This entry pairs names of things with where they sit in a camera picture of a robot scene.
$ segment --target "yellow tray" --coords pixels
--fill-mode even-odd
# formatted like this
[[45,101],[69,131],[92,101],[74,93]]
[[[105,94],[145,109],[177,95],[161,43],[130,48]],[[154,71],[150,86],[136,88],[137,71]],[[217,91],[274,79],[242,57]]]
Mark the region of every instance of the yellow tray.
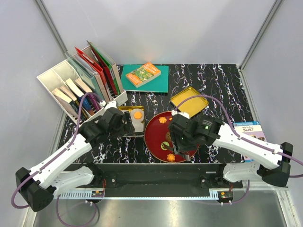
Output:
[[[177,106],[179,105],[183,100],[192,97],[200,95],[198,91],[196,91],[193,87],[187,87],[180,93],[173,96],[170,101],[173,103],[173,105]],[[199,113],[201,110],[203,110],[205,107],[208,106],[208,101],[203,97],[197,97],[192,98],[185,103],[183,103],[178,109],[181,112],[186,112],[189,114],[190,117],[195,116],[197,113]]]

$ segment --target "food item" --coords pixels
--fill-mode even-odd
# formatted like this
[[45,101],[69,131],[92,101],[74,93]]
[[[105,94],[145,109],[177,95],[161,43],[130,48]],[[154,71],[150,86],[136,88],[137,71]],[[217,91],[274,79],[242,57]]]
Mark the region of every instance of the food item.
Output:
[[175,156],[174,156],[173,154],[168,154],[168,155],[167,155],[167,160],[168,160],[169,162],[173,162],[173,161],[175,161],[176,159],[175,159]]
[[166,117],[159,117],[159,122],[164,124],[167,121]]
[[164,142],[161,143],[161,148],[162,148],[162,150],[167,150],[167,148],[166,148],[165,146],[168,146],[168,147],[169,147],[169,143],[166,142],[166,141],[164,141]]
[[144,124],[142,122],[133,122],[134,132],[144,131]]
[[166,133],[165,139],[166,139],[168,142],[171,142],[170,132]]
[[142,122],[144,120],[144,111],[141,109],[131,110],[131,119],[133,122]]

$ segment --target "gold tray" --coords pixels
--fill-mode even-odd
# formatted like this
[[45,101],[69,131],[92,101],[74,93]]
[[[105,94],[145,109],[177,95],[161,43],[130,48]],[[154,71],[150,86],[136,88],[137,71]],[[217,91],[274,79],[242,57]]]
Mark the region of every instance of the gold tray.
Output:
[[[180,93],[173,96],[170,101],[173,105],[178,106],[183,100],[200,95],[198,91],[196,91],[193,87],[187,87]],[[208,106],[208,101],[203,97],[192,98],[185,103],[183,103],[178,109],[181,112],[186,112],[190,117],[195,116],[201,110]]]
[[132,111],[134,109],[140,109],[144,111],[144,106],[142,105],[136,105],[136,106],[118,106],[119,110],[128,110],[128,111]]

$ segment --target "book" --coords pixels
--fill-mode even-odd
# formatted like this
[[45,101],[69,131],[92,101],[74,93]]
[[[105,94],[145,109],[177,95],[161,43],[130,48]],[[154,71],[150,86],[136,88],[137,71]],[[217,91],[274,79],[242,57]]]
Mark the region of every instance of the book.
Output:
[[161,74],[161,71],[157,69],[150,62],[145,65],[140,66],[139,68],[127,73],[126,78],[135,85],[135,87],[140,87],[151,80],[155,79]]
[[89,42],[89,41],[88,41],[88,43],[91,46],[91,48],[94,49],[98,53],[98,55],[102,58],[102,60],[108,66],[109,72],[112,75],[115,87],[117,89],[117,93],[121,94],[121,92],[123,92],[124,89],[122,87],[121,81],[116,79],[116,78],[120,77],[116,63],[104,51],[102,51],[100,48],[98,48],[95,44],[93,44],[92,42]]
[[[69,89],[76,95],[79,102],[81,102],[82,97],[84,96],[84,93],[75,85],[75,83],[72,81],[71,78],[67,79],[65,81]],[[83,108],[91,115],[93,116],[95,113],[91,109],[91,106],[87,100],[87,98],[83,101]]]
[[76,70],[79,77],[90,87],[90,89],[96,93],[101,100],[104,100],[103,94],[94,74],[89,69],[85,68],[74,57],[69,57],[67,62]]
[[141,65],[124,65],[121,82],[125,91],[139,91],[139,92],[162,92],[168,93],[169,90],[169,67],[164,65],[157,65],[157,68],[161,70],[161,75],[152,81],[144,84],[140,87],[133,85],[127,78],[127,73],[137,69]]
[[[76,98],[76,96],[74,95],[74,93],[72,93],[69,88],[66,85],[62,85],[60,87],[60,90],[66,94],[69,98],[71,98],[73,100],[73,102],[76,104],[77,106],[77,113],[79,111],[79,107],[80,107],[80,102],[78,101],[78,99]],[[89,118],[89,115],[85,112],[84,108],[81,108],[81,119],[83,119],[83,121],[87,120]]]
[[120,95],[120,90],[119,90],[119,87],[118,87],[118,84],[117,84],[117,80],[116,80],[114,74],[110,73],[108,65],[105,63],[105,61],[100,56],[100,54],[98,53],[98,51],[93,47],[93,45],[89,41],[87,41],[87,43],[91,47],[92,54],[98,60],[100,66],[102,67],[103,71],[105,72],[105,76],[106,76],[106,78],[108,80],[108,83],[109,83],[110,87],[113,90],[114,95],[115,96]]
[[77,47],[75,47],[75,49],[76,49],[78,55],[84,61],[86,61],[86,63],[88,63],[99,74],[99,76],[102,80],[102,85],[103,85],[102,87],[100,87],[101,91],[103,92],[103,96],[107,96],[110,101],[114,100],[114,97],[112,97],[112,94],[109,90],[107,80],[106,80],[105,74],[104,74],[103,69],[101,68],[101,66],[99,66],[93,59],[91,59],[88,55],[86,55],[84,52],[79,50]]
[[[56,97],[56,99],[59,101],[59,103],[66,109],[66,111],[74,116],[75,118],[78,118],[78,107],[75,104],[75,102],[68,97],[66,94],[64,94],[59,89],[55,89],[52,91],[52,94]],[[82,121],[85,121],[84,116],[80,117]]]
[[[75,80],[75,84],[78,85],[78,87],[82,91],[84,91],[85,93],[92,92],[92,90],[89,88],[89,86],[87,86],[80,78]],[[95,107],[96,111],[101,110],[101,107],[100,107],[100,105],[97,101],[97,98],[92,94],[89,94],[88,97],[90,98],[90,100],[91,100],[93,106]]]
[[[250,135],[254,138],[257,138],[259,140],[266,142],[266,138],[264,136],[260,122],[239,122],[239,123],[234,123],[233,125],[237,132],[242,132],[246,135]],[[247,156],[242,156],[242,159],[245,162],[253,161],[252,158],[247,157]]]
[[94,75],[95,80],[98,83],[98,87],[102,93],[102,97],[104,98],[104,100],[106,102],[109,102],[109,96],[107,94],[106,88],[102,82],[101,76],[100,74],[95,70],[95,68],[93,68],[89,63],[87,63],[87,61],[85,61],[83,58],[81,58],[79,55],[75,55],[75,58],[78,60],[78,62],[80,62],[82,65],[84,65],[87,69],[89,69],[89,71]]

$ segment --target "book cover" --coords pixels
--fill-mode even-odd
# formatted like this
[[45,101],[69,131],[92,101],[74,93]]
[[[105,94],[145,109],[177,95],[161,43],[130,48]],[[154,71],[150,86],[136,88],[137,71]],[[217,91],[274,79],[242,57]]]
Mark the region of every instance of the book cover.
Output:
[[[85,93],[92,92],[92,90],[80,78],[75,80],[75,84],[78,85],[78,87],[82,91],[84,91]],[[91,100],[91,102],[92,102],[93,106],[95,107],[96,111],[101,110],[101,107],[100,107],[100,105],[97,101],[97,98],[92,94],[89,94],[88,97]]]
[[[78,118],[78,107],[76,106],[75,102],[68,97],[66,94],[64,94],[62,91],[59,89],[55,89],[52,91],[52,94],[57,98],[59,103],[67,110],[67,112],[74,116],[75,118]],[[80,119],[82,121],[85,121],[85,117],[81,115]]]
[[115,72],[119,75],[116,64],[114,63],[114,61],[111,58],[109,58],[109,56],[107,56],[107,54],[105,54],[98,47],[96,47],[96,45],[94,45],[92,42],[89,42],[89,41],[87,41],[87,42],[90,45],[90,47],[92,48],[92,50],[94,50],[97,53],[97,55],[103,60],[105,65],[107,65],[109,73],[115,84],[116,91],[117,91],[118,95],[120,95],[121,91],[119,89],[119,85],[118,85],[117,79],[115,77]]
[[[76,95],[77,100],[81,102],[82,97],[84,96],[84,93],[75,85],[75,83],[72,81],[71,78],[67,79],[65,81],[66,85],[69,87],[69,89]],[[94,115],[94,111],[91,109],[91,106],[87,100],[87,98],[83,101],[83,108],[92,116]]]
[[109,97],[110,101],[114,100],[114,98],[112,97],[112,94],[109,90],[108,84],[107,84],[107,80],[105,77],[105,74],[103,72],[103,69],[101,68],[101,66],[99,66],[94,60],[92,60],[89,56],[87,56],[84,52],[82,52],[81,50],[79,50],[77,47],[75,47],[78,55],[84,60],[86,61],[95,71],[98,72],[101,80],[102,80],[102,84],[104,86],[105,89],[105,94],[107,94],[107,96]]
[[136,87],[140,87],[149,81],[155,79],[161,74],[161,71],[157,69],[150,62],[145,65],[140,66],[134,71],[127,73],[126,77],[134,84]]
[[[69,88],[66,85],[63,85],[60,87],[60,90],[66,94],[69,98],[71,98],[73,100],[73,102],[75,103],[75,106],[77,108],[77,113],[79,111],[79,107],[80,107],[80,102],[78,101],[78,99],[76,98],[76,96],[74,95],[74,93],[72,93]],[[86,113],[86,111],[84,110],[84,108],[81,108],[81,119],[83,121],[87,120],[89,118],[89,115]]]
[[139,91],[139,92],[162,92],[168,93],[169,90],[169,67],[166,65],[157,65],[161,70],[161,75],[152,81],[140,87],[133,85],[127,78],[127,73],[139,68],[141,65],[124,65],[121,82],[125,91]]
[[96,93],[101,100],[104,100],[102,91],[100,90],[94,74],[73,57],[68,58],[67,62],[77,71],[78,75],[90,87],[90,89]]
[[[260,122],[239,122],[234,123],[234,128],[237,132],[250,135],[262,141],[266,141]],[[247,156],[242,156],[245,162],[252,162],[253,159]]]

